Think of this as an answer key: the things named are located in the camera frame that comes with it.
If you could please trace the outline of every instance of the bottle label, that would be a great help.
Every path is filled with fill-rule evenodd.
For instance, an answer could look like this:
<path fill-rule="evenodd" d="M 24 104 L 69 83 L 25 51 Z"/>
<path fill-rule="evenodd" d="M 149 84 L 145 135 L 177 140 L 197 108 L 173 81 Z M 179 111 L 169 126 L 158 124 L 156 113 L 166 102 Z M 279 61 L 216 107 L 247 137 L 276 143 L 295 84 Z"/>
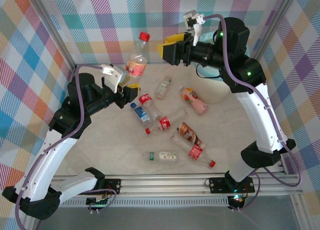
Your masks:
<path fill-rule="evenodd" d="M 166 88 L 166 86 L 167 86 L 167 84 L 168 84 L 167 82 L 162 81 L 161 84 L 160 84 L 160 86 L 159 86 L 158 92 L 164 91 L 165 88 Z"/>
<path fill-rule="evenodd" d="M 167 128 L 169 128 L 171 126 L 169 119 L 166 116 L 160 118 L 158 121 L 160 122 L 163 130 L 166 130 Z"/>
<path fill-rule="evenodd" d="M 144 104 L 148 100 L 152 100 L 149 94 L 145 94 L 143 96 L 140 96 L 139 98 L 139 101 L 141 102 L 141 104 Z"/>
<path fill-rule="evenodd" d="M 140 117 L 142 122 L 146 122 L 148 120 L 150 120 L 150 117 L 148 116 L 148 114 L 144 111 L 144 109 L 142 109 L 141 106 L 135 108 L 134 110 L 136 112 L 136 114 Z"/>
<path fill-rule="evenodd" d="M 186 93 L 182 94 L 182 97 L 185 99 L 185 101 L 192 104 L 194 102 L 194 99 L 198 99 L 198 96 L 193 91 L 193 89 L 186 88 L 186 91 L 188 92 L 187 94 Z"/>
<path fill-rule="evenodd" d="M 197 145 L 194 145 L 188 156 L 192 157 L 194 160 L 197 160 L 200 154 L 202 153 L 202 149 Z"/>
<path fill-rule="evenodd" d="M 159 153 L 159 158 L 160 159 L 176 159 L 177 155 L 175 152 L 160 152 Z"/>
<path fill-rule="evenodd" d="M 185 139 L 192 142 L 193 144 L 202 146 L 201 148 L 205 147 L 196 133 L 185 122 L 181 123 L 181 125 L 177 128 L 177 131 L 180 132 Z"/>
<path fill-rule="evenodd" d="M 150 161 L 154 161 L 155 160 L 155 153 L 154 152 L 150 152 Z"/>
<path fill-rule="evenodd" d="M 130 75 L 133 76 L 142 76 L 146 68 L 146 64 L 139 64 L 134 61 L 128 61 L 125 69 Z"/>

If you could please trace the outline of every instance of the pink bottle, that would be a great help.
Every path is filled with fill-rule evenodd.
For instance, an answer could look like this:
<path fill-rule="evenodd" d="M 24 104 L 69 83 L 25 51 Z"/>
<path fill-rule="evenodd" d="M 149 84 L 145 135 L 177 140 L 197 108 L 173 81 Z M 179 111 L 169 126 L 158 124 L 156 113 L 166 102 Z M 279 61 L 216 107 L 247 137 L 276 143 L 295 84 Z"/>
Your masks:
<path fill-rule="evenodd" d="M 202 115 L 208 110 L 207 103 L 200 100 L 193 89 L 183 86 L 180 86 L 179 89 L 185 101 L 189 102 L 199 115 Z"/>

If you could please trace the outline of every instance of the bottle with blue label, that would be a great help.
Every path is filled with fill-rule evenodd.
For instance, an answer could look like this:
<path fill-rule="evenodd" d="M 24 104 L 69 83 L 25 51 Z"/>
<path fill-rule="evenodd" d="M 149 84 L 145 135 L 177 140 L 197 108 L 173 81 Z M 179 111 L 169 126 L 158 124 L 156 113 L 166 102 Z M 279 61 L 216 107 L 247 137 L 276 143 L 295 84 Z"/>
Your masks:
<path fill-rule="evenodd" d="M 131 103 L 130 106 L 138 115 L 144 126 L 149 126 L 153 122 L 141 106 L 137 106 L 136 103 Z"/>

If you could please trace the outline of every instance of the coca-cola bottle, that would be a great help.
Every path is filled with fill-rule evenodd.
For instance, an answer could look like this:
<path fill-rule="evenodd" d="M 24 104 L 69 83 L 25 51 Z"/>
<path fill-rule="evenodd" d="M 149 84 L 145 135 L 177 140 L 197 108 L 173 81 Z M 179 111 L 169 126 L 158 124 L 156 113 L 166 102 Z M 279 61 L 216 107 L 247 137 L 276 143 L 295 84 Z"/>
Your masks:
<path fill-rule="evenodd" d="M 161 111 L 156 107 L 150 95 L 141 89 L 139 101 L 153 120 L 159 119 L 162 116 Z"/>
<path fill-rule="evenodd" d="M 193 160 L 209 167 L 215 166 L 216 162 L 210 159 L 204 149 L 201 149 L 192 142 L 189 142 L 187 139 L 183 138 L 180 133 L 175 132 L 171 137 L 171 141 L 183 149 Z"/>
<path fill-rule="evenodd" d="M 171 127 L 173 124 L 177 124 L 188 116 L 187 110 L 185 108 L 178 110 L 174 113 L 164 116 L 156 120 L 149 128 L 145 129 L 147 134 L 154 131 L 163 131 Z"/>

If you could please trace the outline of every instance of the plastic bottle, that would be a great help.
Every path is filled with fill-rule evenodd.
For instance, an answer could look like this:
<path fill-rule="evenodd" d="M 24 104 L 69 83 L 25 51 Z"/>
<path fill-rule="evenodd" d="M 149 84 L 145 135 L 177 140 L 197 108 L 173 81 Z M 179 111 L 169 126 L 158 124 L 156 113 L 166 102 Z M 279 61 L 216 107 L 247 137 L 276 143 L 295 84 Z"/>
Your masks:
<path fill-rule="evenodd" d="M 160 100 L 163 100 L 167 94 L 170 82 L 171 76 L 166 76 L 165 79 L 160 82 L 160 85 L 155 92 L 155 97 L 157 97 Z"/>
<path fill-rule="evenodd" d="M 171 127 L 173 124 L 178 123 L 188 116 L 187 110 L 185 108 L 178 110 L 174 113 L 164 116 L 156 120 L 149 128 L 145 129 L 147 134 L 150 134 L 155 131 L 163 131 Z"/>
<path fill-rule="evenodd" d="M 148 62 L 147 54 L 149 39 L 150 35 L 148 33 L 140 33 L 138 42 L 130 50 L 128 62 L 125 66 L 127 76 L 120 86 L 124 87 L 137 84 L 140 81 Z"/>
<path fill-rule="evenodd" d="M 215 166 L 216 162 L 212 161 L 209 158 L 206 151 L 204 151 L 197 145 L 194 145 L 192 142 L 189 142 L 188 140 L 184 139 L 180 135 L 180 133 L 175 132 L 171 137 L 171 141 L 175 145 L 183 149 L 186 153 L 188 153 L 188 156 L 191 157 L 193 160 L 209 167 Z"/>
<path fill-rule="evenodd" d="M 161 111 L 156 107 L 154 101 L 150 95 L 140 89 L 139 101 L 142 104 L 143 108 L 149 113 L 149 116 L 153 119 L 159 119 L 162 116 Z"/>
<path fill-rule="evenodd" d="M 152 123 L 152 120 L 141 106 L 137 106 L 136 103 L 131 103 L 130 106 L 138 115 L 144 126 L 149 126 Z"/>
<path fill-rule="evenodd" d="M 181 123 L 176 130 L 181 134 L 181 136 L 197 145 L 201 149 L 204 149 L 206 147 L 206 145 L 198 138 L 195 131 L 193 131 L 191 127 L 189 127 L 185 122 Z"/>
<path fill-rule="evenodd" d="M 145 158 L 148 161 L 159 162 L 159 163 L 176 163 L 178 161 L 178 152 L 177 151 L 151 151 L 144 154 Z"/>
<path fill-rule="evenodd" d="M 193 89 L 183 86 L 179 86 L 179 89 L 185 101 L 190 103 L 199 115 L 202 115 L 208 110 L 208 105 L 197 97 Z"/>

